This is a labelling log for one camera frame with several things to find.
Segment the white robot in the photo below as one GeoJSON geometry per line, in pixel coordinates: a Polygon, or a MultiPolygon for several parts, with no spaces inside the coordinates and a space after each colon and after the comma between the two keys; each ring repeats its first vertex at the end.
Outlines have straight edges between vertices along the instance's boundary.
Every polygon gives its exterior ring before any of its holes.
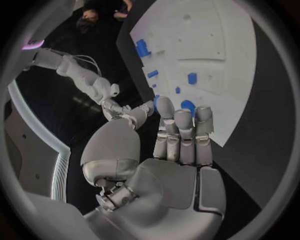
{"type": "Polygon", "coordinates": [[[86,216],[100,239],[210,240],[226,210],[220,173],[212,168],[210,107],[175,111],[161,96],[131,109],[112,97],[116,84],[81,67],[71,55],[40,48],[32,65],[70,77],[102,106],[108,122],[87,143],[81,158],[85,179],[99,187],[99,207],[86,216]],[[161,116],[153,158],[140,163],[136,130],[154,109],[161,116]]]}

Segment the hole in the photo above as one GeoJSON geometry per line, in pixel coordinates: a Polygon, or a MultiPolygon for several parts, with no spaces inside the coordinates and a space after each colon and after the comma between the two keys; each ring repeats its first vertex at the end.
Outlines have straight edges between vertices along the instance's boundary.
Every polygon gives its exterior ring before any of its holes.
{"type": "Polygon", "coordinates": [[[186,14],[186,15],[183,16],[183,20],[184,20],[185,22],[187,22],[187,23],[190,23],[191,20],[192,20],[192,17],[191,17],[191,15],[186,14]]]}

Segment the black hair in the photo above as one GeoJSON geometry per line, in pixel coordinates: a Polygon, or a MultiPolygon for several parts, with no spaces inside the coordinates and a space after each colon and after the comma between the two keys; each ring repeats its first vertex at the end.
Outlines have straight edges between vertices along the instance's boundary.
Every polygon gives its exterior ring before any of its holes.
{"type": "Polygon", "coordinates": [[[86,34],[91,31],[95,26],[95,23],[92,21],[89,21],[87,19],[83,19],[82,17],[78,19],[76,22],[76,28],[80,31],[82,34],[86,34]]]}

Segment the blue object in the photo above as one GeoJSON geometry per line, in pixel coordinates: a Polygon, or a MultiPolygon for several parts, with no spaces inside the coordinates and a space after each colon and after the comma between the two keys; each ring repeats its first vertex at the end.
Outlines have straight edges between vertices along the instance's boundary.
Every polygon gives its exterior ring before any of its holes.
{"type": "Polygon", "coordinates": [[[148,78],[152,78],[152,77],[154,77],[154,76],[156,76],[156,75],[158,75],[158,74],[159,74],[159,71],[154,70],[154,71],[152,71],[152,72],[149,72],[149,73],[147,74],[147,76],[148,76],[148,78]]]}
{"type": "Polygon", "coordinates": [[[197,83],[197,73],[191,72],[189,75],[187,75],[188,78],[188,84],[194,85],[197,83]]]}
{"type": "Polygon", "coordinates": [[[144,41],[144,39],[138,40],[136,42],[135,50],[137,51],[137,54],[140,58],[148,56],[148,55],[151,54],[151,52],[149,52],[148,49],[147,49],[147,44],[144,41]]]}
{"type": "Polygon", "coordinates": [[[154,106],[154,110],[156,111],[156,112],[158,112],[158,110],[157,110],[157,100],[158,100],[158,98],[160,97],[160,95],[155,95],[155,98],[153,99],[153,106],[154,106]]]}
{"type": "Polygon", "coordinates": [[[175,92],[176,92],[177,94],[180,94],[180,90],[181,90],[181,89],[180,89],[179,86],[175,88],[175,92]]]}
{"type": "Polygon", "coordinates": [[[195,105],[189,101],[189,100],[184,100],[182,103],[181,103],[181,108],[182,109],[189,109],[190,112],[191,112],[191,115],[193,117],[195,117],[195,105]]]}

